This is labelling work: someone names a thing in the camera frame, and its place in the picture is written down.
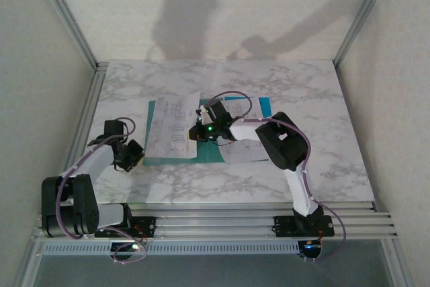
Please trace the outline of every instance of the metal frame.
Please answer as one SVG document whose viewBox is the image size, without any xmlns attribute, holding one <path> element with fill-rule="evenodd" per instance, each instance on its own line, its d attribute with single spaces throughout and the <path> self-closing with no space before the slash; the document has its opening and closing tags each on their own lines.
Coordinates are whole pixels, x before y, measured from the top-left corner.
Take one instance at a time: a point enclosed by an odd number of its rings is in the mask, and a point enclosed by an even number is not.
<svg viewBox="0 0 430 287">
<path fill-rule="evenodd" d="M 79 49 L 83 53 L 87 64 L 95 71 L 97 69 L 97 59 L 91 50 L 86 38 L 84 37 L 82 30 L 80 29 L 75 16 L 73 15 L 70 7 L 67 5 L 66 0 L 51 0 L 54 6 L 57 8 L 59 15 L 61 16 L 64 24 L 72 34 L 73 39 L 76 41 Z"/>
<path fill-rule="evenodd" d="M 87 97 L 81 107 L 81 114 L 75 124 L 73 139 L 69 145 L 68 153 L 64 158 L 60 171 L 64 171 L 71 167 L 85 150 L 107 67 L 107 63 L 100 63 L 93 75 Z"/>
<path fill-rule="evenodd" d="M 394 287 L 414 286 L 399 240 L 381 240 Z"/>
<path fill-rule="evenodd" d="M 351 45 L 353 44 L 361 28 L 363 27 L 364 22 L 367 20 L 376 1 L 377 0 L 364 0 L 363 3 L 361 4 L 361 7 L 357 15 L 355 16 L 353 23 L 349 27 L 349 30 L 333 59 L 333 64 L 335 65 L 336 69 L 342 63 L 343 59 L 346 57 L 349 49 L 351 48 Z"/>
<path fill-rule="evenodd" d="M 395 286 L 413 286 L 404 278 L 405 264 L 397 256 L 398 239 L 390 213 L 376 212 L 371 202 L 328 202 L 342 216 L 347 239 L 378 239 L 387 258 Z M 273 216 L 292 214 L 292 203 L 249 204 L 131 204 L 134 216 L 156 216 L 153 239 L 148 240 L 149 255 L 214 255 L 297 253 L 298 241 L 308 238 L 277 238 L 271 231 Z M 88 237 L 78 241 L 66 237 L 46 238 L 40 230 L 41 219 L 34 227 L 25 263 L 14 286 L 31 286 L 42 257 L 49 255 L 112 255 L 113 243 L 131 242 L 121 237 Z M 334 221 L 335 230 L 341 232 Z M 341 234 L 327 240 L 340 240 Z"/>
</svg>

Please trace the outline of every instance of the white marble table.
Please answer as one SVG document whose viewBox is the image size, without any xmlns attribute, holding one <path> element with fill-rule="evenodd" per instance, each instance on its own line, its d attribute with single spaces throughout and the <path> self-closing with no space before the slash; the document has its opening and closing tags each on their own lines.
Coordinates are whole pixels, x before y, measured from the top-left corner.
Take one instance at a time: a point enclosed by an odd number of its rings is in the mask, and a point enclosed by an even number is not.
<svg viewBox="0 0 430 287">
<path fill-rule="evenodd" d="M 131 138 L 144 145 L 148 102 L 161 95 L 201 91 L 211 97 L 235 89 L 269 96 L 272 111 L 285 112 L 309 136 L 309 174 L 322 201 L 372 201 L 374 195 L 355 139 L 333 64 L 329 60 L 112 61 L 89 138 L 103 122 L 136 121 Z M 98 202 L 291 202 L 280 169 L 270 161 L 229 165 L 139 165 L 130 173 L 106 169 L 95 183 Z"/>
</svg>

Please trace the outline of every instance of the white wall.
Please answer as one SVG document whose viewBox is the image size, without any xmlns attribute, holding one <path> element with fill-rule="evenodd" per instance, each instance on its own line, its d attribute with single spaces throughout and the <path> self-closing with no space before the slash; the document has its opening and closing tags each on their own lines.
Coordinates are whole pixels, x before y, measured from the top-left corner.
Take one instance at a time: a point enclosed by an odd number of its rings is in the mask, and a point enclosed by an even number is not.
<svg viewBox="0 0 430 287">
<path fill-rule="evenodd" d="M 430 0 L 378 0 L 341 78 L 375 193 L 430 286 Z"/>
<path fill-rule="evenodd" d="M 67 1 L 103 61 L 331 59 L 362 0 Z"/>
<path fill-rule="evenodd" d="M 49 0 L 0 0 L 0 286 L 13 280 L 58 174 L 91 71 Z"/>
</svg>

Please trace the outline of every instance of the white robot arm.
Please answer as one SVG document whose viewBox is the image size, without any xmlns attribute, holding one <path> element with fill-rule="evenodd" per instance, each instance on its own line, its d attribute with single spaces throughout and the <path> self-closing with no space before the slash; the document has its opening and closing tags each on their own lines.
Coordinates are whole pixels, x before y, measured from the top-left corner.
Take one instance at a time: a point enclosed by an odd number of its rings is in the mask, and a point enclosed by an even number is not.
<svg viewBox="0 0 430 287">
<path fill-rule="evenodd" d="M 277 237 L 333 236 L 330 216 L 310 195 L 306 164 L 310 144 L 303 132 L 283 112 L 270 118 L 232 118 L 220 101 L 210 100 L 197 110 L 196 125 L 189 131 L 192 140 L 258 140 L 271 161 L 282 169 L 293 196 L 293 216 L 275 216 L 273 231 Z"/>
<path fill-rule="evenodd" d="M 126 143 L 124 126 L 120 120 L 107 120 L 104 134 L 89 143 L 71 168 L 43 181 L 42 230 L 47 237 L 81 237 L 128 222 L 131 213 L 127 204 L 97 205 L 93 191 L 93 184 L 106 167 L 114 165 L 130 171 L 144 156 L 135 140 Z"/>
<path fill-rule="evenodd" d="M 236 120 L 230 127 L 230 131 L 236 140 L 250 139 L 260 141 L 256 133 L 261 122 L 244 122 L 241 119 Z M 296 170 L 283 169 L 283 173 L 287 178 L 288 185 L 293 195 L 294 210 L 302 216 L 308 216 L 315 212 L 318 204 L 310 199 L 308 192 L 304 186 L 303 161 L 296 166 Z"/>
</svg>

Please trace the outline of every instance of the gray floor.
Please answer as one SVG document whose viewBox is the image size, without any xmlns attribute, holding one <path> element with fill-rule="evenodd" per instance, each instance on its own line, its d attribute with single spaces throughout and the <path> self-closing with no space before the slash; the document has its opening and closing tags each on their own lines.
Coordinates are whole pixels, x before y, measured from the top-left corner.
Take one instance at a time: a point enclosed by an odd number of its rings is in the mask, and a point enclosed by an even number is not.
<svg viewBox="0 0 430 287">
<path fill-rule="evenodd" d="M 324 243 L 329 252 L 338 242 Z M 152 256 L 129 265 L 107 256 L 45 256 L 36 286 L 392 286 L 379 241 L 348 241 L 320 263 L 296 255 Z"/>
</svg>

